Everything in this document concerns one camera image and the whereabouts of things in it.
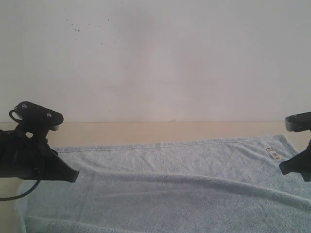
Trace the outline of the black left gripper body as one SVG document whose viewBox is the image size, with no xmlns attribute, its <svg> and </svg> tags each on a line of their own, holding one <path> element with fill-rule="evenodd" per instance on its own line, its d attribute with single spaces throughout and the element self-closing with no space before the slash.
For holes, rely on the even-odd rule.
<svg viewBox="0 0 311 233">
<path fill-rule="evenodd" d="M 41 180 L 43 157 L 50 156 L 49 145 L 37 144 L 32 138 L 15 131 L 4 132 L 4 177 Z"/>
</svg>

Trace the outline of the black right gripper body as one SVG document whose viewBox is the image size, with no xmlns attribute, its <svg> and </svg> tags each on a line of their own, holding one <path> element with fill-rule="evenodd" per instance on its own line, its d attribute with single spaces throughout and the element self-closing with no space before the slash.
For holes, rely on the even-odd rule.
<svg viewBox="0 0 311 233">
<path fill-rule="evenodd" d="M 302 168 L 300 174 L 305 182 L 311 181 L 311 142 L 309 142 L 307 148 L 302 152 Z"/>
</svg>

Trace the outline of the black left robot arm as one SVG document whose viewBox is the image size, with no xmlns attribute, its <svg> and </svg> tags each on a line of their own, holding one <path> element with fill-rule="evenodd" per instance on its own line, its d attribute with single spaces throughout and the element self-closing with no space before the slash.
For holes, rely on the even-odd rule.
<svg viewBox="0 0 311 233">
<path fill-rule="evenodd" d="M 46 138 L 37 140 L 15 131 L 1 131 L 0 176 L 74 183 L 79 171 L 67 165 Z"/>
</svg>

